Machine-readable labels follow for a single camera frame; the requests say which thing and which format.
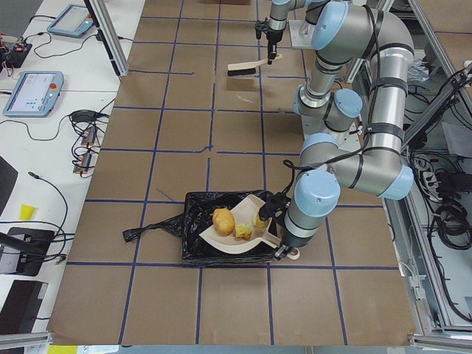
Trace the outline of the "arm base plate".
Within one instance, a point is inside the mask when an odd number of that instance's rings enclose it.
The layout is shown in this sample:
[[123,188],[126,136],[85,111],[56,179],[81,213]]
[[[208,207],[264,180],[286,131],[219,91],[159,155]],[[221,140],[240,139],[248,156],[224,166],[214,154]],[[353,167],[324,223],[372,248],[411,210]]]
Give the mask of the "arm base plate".
[[311,49],[311,40],[316,26],[305,20],[289,20],[291,47],[294,49]]

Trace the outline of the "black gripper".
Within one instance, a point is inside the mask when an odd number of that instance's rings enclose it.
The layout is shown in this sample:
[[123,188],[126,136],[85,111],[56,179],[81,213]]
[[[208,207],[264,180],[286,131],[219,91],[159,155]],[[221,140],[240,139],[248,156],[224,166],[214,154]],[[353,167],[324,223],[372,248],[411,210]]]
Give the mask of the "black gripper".
[[268,41],[267,64],[271,65],[277,58],[277,44],[282,40],[282,30],[268,27],[265,34]]
[[296,247],[287,246],[284,243],[279,244],[275,248],[274,257],[276,259],[299,259],[300,257],[300,250]]

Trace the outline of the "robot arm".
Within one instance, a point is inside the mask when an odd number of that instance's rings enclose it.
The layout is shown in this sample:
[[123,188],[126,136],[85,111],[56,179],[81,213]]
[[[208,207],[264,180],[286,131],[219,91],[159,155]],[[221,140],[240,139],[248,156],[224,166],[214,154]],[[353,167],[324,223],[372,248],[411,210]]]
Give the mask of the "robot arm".
[[316,53],[294,111],[310,119],[291,181],[264,213],[281,228],[276,258],[305,246],[334,210],[342,188],[384,199],[406,197],[414,181],[400,157],[412,37],[390,12],[351,1],[274,1],[266,36],[277,44],[290,10],[304,7]]
[[328,1],[299,1],[299,0],[282,0],[272,1],[269,17],[263,25],[268,42],[268,65],[271,65],[277,56],[277,44],[282,40],[283,33],[288,20],[288,13],[292,10],[305,8],[305,19],[309,24],[316,24],[323,7]]

